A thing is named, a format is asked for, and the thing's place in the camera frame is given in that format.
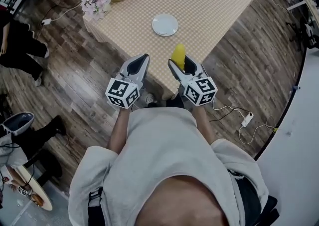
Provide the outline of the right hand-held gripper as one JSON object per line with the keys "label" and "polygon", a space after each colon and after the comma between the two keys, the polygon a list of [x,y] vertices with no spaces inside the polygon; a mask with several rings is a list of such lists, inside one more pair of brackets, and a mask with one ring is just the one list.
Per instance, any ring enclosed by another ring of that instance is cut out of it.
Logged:
{"label": "right hand-held gripper", "polygon": [[180,82],[183,96],[193,105],[205,105],[215,98],[217,86],[203,65],[192,56],[185,56],[185,72],[171,59],[168,60],[168,67]]}

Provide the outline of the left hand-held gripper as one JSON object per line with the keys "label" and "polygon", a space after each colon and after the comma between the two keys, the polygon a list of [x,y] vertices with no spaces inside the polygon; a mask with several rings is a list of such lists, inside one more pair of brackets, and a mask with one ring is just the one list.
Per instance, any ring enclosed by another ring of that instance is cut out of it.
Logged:
{"label": "left hand-held gripper", "polygon": [[129,109],[141,96],[140,89],[150,64],[148,54],[136,55],[124,62],[120,69],[121,74],[111,78],[105,95],[108,101],[124,109]]}

